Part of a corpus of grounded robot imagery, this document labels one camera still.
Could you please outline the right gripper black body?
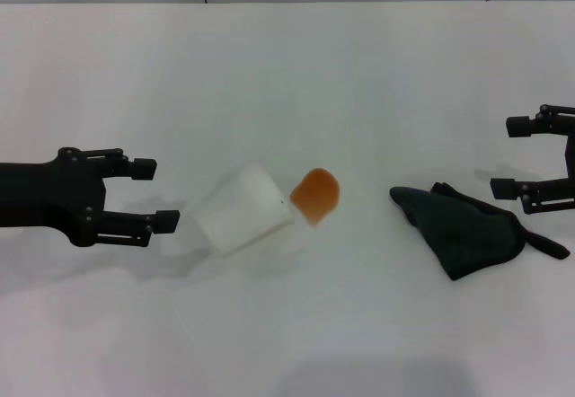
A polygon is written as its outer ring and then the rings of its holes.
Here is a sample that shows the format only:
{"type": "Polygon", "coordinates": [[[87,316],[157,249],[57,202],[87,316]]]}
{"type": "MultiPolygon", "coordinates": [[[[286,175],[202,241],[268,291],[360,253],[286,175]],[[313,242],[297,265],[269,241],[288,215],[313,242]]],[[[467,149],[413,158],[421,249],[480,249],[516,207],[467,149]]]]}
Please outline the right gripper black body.
{"type": "Polygon", "coordinates": [[[567,127],[567,142],[565,147],[565,163],[568,178],[571,182],[575,181],[575,129],[571,123],[567,127]]]}

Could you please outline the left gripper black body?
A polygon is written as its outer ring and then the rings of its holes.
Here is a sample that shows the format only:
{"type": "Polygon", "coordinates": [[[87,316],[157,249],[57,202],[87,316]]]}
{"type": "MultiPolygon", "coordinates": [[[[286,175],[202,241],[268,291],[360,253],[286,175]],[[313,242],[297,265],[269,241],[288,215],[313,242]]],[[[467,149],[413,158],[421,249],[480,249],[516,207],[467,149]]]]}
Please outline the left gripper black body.
{"type": "Polygon", "coordinates": [[[1,226],[58,230],[77,247],[98,239],[105,151],[62,148],[45,163],[1,164],[1,226]]]}

